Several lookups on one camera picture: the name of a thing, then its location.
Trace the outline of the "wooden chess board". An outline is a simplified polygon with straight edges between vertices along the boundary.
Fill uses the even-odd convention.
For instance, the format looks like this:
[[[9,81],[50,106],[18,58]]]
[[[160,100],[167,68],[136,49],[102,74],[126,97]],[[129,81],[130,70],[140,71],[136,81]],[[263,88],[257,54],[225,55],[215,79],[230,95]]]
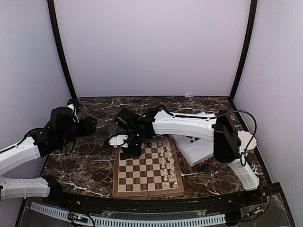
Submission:
[[[114,173],[113,173],[113,197],[116,198],[154,198],[182,194],[184,186],[181,171],[178,164],[178,156],[173,139],[169,139],[173,159],[176,161],[178,188],[156,190],[154,182],[155,153],[157,153],[157,142],[152,140],[152,146],[142,144],[141,156],[134,158],[123,157],[121,148],[115,150]]]

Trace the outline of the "white divided plastic tray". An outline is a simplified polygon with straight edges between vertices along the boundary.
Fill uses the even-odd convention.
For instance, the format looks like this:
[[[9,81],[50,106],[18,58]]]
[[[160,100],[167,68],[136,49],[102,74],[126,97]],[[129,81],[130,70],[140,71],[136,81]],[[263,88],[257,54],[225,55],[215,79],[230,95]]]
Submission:
[[[214,144],[201,138],[171,135],[181,154],[190,166],[195,166],[213,156]]]

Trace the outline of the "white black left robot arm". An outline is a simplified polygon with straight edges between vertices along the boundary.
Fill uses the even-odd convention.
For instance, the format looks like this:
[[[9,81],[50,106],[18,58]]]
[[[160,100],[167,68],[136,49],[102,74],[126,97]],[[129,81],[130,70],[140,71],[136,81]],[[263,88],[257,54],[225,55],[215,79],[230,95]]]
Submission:
[[[68,143],[76,143],[79,137],[94,134],[97,119],[91,116],[77,117],[77,101],[70,99],[66,106],[51,111],[50,121],[43,128],[34,128],[24,138],[0,152],[0,173],[6,172],[32,160],[40,159]],[[33,179],[0,178],[0,199],[42,197],[49,198],[56,206],[63,206],[67,196],[61,185],[52,177]]]

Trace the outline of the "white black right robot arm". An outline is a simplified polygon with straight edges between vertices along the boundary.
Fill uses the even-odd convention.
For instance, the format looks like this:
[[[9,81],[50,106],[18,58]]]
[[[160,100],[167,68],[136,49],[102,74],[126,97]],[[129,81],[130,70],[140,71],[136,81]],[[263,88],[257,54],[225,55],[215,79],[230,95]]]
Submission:
[[[246,190],[241,198],[244,204],[252,205],[259,199],[261,178],[247,158],[247,151],[254,149],[258,141],[254,132],[236,131],[230,112],[181,114],[169,112],[164,105],[159,105],[138,114],[123,108],[114,123],[123,131],[110,136],[107,144],[122,147],[125,157],[139,157],[141,145],[156,135],[197,138],[192,149],[211,152],[216,161],[227,164],[237,175]]]

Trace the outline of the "white chess piece row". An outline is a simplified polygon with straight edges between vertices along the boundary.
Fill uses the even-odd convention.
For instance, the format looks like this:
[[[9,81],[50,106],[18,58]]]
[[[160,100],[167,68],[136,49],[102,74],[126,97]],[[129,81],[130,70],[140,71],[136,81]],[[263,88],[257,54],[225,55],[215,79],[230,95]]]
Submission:
[[[153,164],[154,182],[156,190],[178,188],[176,161],[173,159],[171,145],[168,139],[157,142],[157,153],[155,153]]]

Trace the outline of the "white scalloped bowl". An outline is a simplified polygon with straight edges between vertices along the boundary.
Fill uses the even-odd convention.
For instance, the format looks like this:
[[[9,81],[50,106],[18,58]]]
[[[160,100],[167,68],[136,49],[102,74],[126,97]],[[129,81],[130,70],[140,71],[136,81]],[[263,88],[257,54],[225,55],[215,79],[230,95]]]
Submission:
[[[258,145],[257,139],[250,132],[241,130],[237,134],[241,140],[241,147],[243,149],[253,150]]]

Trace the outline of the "black front rail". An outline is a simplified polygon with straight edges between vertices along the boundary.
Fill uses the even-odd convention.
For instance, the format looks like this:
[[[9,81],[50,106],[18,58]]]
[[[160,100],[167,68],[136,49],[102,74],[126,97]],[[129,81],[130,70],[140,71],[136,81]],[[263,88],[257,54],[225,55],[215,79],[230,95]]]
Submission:
[[[132,213],[148,212],[182,212],[194,210],[232,212],[242,207],[261,203],[260,192],[234,192],[229,194],[197,197],[189,199],[167,200],[139,200],[117,199],[84,196],[69,192],[62,192],[55,198],[35,198],[34,201],[42,202],[61,208],[84,211],[89,213],[102,213],[104,211],[124,211]]]

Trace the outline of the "right black frame post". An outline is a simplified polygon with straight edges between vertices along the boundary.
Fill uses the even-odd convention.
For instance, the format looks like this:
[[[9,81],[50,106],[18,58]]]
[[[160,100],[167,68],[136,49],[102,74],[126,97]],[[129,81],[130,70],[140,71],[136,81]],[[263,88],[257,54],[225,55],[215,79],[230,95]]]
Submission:
[[[249,16],[248,16],[248,22],[247,22],[247,28],[246,28],[246,33],[243,41],[243,47],[241,51],[241,56],[239,59],[239,64],[237,67],[237,71],[235,74],[234,82],[229,94],[229,100],[231,102],[234,101],[237,90],[239,88],[239,84],[241,81],[242,73],[244,70],[245,62],[247,59],[248,51],[249,51],[249,46],[250,46],[250,41],[251,41],[251,36],[253,32],[253,27],[254,27],[254,22],[255,22],[255,16],[256,16],[256,11],[257,11],[257,0],[251,0],[250,1],[250,11],[249,11]]]

